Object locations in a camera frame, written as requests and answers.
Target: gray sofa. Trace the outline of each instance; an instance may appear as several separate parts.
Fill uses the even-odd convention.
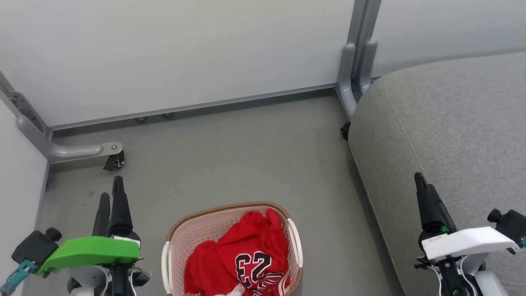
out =
[[[433,183],[459,229],[493,208],[526,213],[526,53],[400,70],[373,83],[349,144],[406,296],[436,295],[422,255],[413,175]],[[488,269],[526,295],[526,250],[492,253]]]

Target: pink plastic basket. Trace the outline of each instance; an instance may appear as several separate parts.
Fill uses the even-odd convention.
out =
[[[270,202],[227,205],[198,212],[179,220],[170,230],[161,256],[161,272],[166,294],[169,296],[185,296],[186,260],[198,244],[207,240],[217,241],[249,211],[260,212],[265,215],[268,209],[276,211],[289,243],[290,285],[285,289],[279,285],[279,294],[291,296],[298,289],[303,277],[301,242],[298,230],[287,211]]]

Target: green bracket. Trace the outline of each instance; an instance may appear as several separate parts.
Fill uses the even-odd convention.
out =
[[[48,269],[54,273],[64,268],[120,263],[133,264],[139,259],[139,245],[135,242],[115,240],[102,236],[65,241],[38,270],[43,276]]]

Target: white basket handle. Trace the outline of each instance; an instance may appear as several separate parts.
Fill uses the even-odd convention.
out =
[[[303,250],[301,248],[301,241],[299,239],[298,229],[292,219],[287,219],[287,228],[289,229],[290,239],[292,240],[292,247],[294,248],[294,255],[299,267],[303,267]]]
[[[166,242],[163,247],[163,253],[161,255],[161,274],[163,276],[163,285],[166,291],[166,294],[171,294],[171,250],[170,242]]]

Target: basket rim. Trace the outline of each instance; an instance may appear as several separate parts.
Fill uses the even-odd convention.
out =
[[[240,208],[251,208],[253,206],[267,206],[269,208],[273,208],[274,210],[279,211],[283,216],[285,216],[286,219],[290,219],[289,213],[279,204],[273,203],[273,202],[267,202],[267,201],[260,201],[260,202],[244,202],[244,203],[235,203],[230,205],[224,205],[224,206],[218,206],[216,208],[200,211],[194,214],[190,214],[179,221],[175,223],[175,225],[170,229],[170,232],[166,236],[166,241],[170,242],[172,237],[174,236],[174,233],[177,231],[177,229],[185,222],[192,220],[197,217],[201,217],[204,215],[227,211],[227,210],[233,210],[233,209],[240,209]],[[289,291],[285,293],[283,296],[292,296],[294,292],[299,288],[301,285],[301,281],[303,279],[303,267],[300,267],[298,269],[298,279],[296,280],[296,283],[294,283],[294,286],[291,286],[289,288]]]

